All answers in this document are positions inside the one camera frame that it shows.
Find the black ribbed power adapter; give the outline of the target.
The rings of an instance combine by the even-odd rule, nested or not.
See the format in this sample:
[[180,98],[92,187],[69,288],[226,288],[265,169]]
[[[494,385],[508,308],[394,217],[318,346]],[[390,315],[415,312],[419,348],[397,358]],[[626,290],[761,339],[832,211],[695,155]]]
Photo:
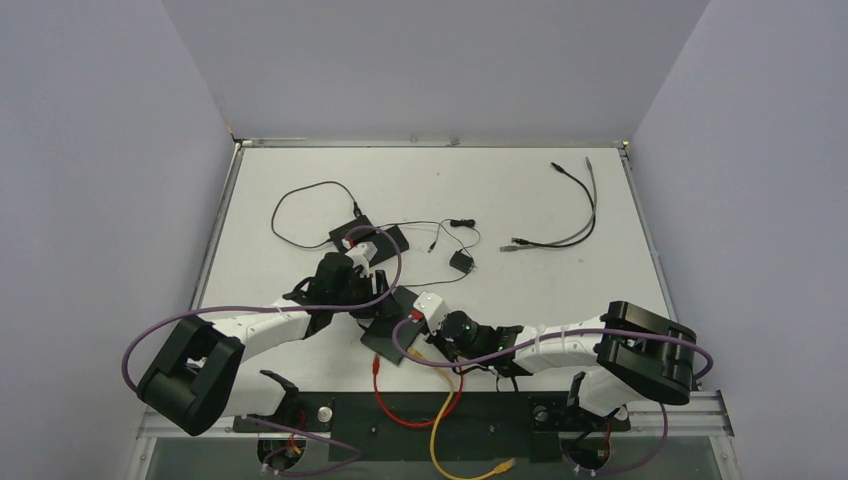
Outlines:
[[381,229],[383,234],[377,234],[377,239],[380,241],[379,251],[381,253],[392,256],[398,251],[403,253],[409,249],[409,241],[398,225],[386,225],[382,226]]

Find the small black wall plug adapter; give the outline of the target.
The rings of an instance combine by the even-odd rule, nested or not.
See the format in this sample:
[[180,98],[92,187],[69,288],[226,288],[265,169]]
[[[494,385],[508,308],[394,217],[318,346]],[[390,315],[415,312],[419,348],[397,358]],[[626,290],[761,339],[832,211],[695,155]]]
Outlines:
[[464,250],[457,250],[450,257],[449,265],[463,274],[468,274],[474,269],[475,261],[473,257]]

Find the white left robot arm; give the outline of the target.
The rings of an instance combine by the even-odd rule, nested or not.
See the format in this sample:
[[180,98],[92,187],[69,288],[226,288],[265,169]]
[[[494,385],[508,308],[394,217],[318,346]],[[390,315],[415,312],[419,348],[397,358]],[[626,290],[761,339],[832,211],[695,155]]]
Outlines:
[[222,417],[258,415],[272,429],[298,416],[294,386],[270,370],[244,363],[286,343],[309,339],[337,314],[375,319],[397,288],[355,248],[328,253],[314,274],[269,306],[218,306],[177,314],[155,324],[172,328],[151,364],[134,381],[122,359],[124,381],[137,398],[182,431],[200,435]]

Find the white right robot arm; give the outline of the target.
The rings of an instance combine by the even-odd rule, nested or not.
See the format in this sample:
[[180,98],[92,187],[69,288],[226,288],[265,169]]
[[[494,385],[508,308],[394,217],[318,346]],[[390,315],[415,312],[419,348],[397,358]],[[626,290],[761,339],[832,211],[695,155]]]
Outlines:
[[566,418],[588,427],[626,404],[647,399],[685,405],[695,381],[695,333],[626,301],[582,322],[555,327],[485,326],[436,294],[423,293],[412,317],[454,368],[503,378],[571,369]]

